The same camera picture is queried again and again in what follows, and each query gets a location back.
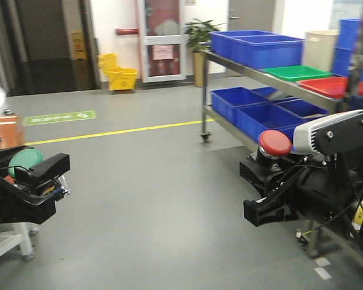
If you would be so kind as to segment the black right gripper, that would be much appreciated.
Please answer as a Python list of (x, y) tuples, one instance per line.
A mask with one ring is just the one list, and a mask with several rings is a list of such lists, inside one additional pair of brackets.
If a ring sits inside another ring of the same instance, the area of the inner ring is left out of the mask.
[(243, 201), (244, 218), (255, 227), (305, 218), (319, 224), (363, 219), (363, 154), (327, 161), (320, 154), (268, 159), (251, 153), (240, 162), (240, 176), (266, 196)]

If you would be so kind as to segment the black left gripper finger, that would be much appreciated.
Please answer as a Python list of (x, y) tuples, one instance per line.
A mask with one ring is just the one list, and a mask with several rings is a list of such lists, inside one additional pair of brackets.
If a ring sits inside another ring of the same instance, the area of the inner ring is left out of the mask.
[(29, 169), (15, 168), (15, 181), (30, 188), (31, 193), (49, 193), (62, 187), (59, 178), (70, 170), (70, 155), (58, 153)]
[(32, 196), (0, 177), (0, 224), (43, 224), (56, 214), (52, 196)]

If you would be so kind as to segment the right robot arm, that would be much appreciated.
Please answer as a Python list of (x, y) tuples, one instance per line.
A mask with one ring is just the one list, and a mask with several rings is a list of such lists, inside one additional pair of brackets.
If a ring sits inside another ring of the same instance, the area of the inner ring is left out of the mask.
[(240, 176), (260, 196), (243, 202), (244, 218), (254, 226), (313, 220), (306, 234), (326, 228), (363, 251), (363, 160), (253, 153), (240, 163)]

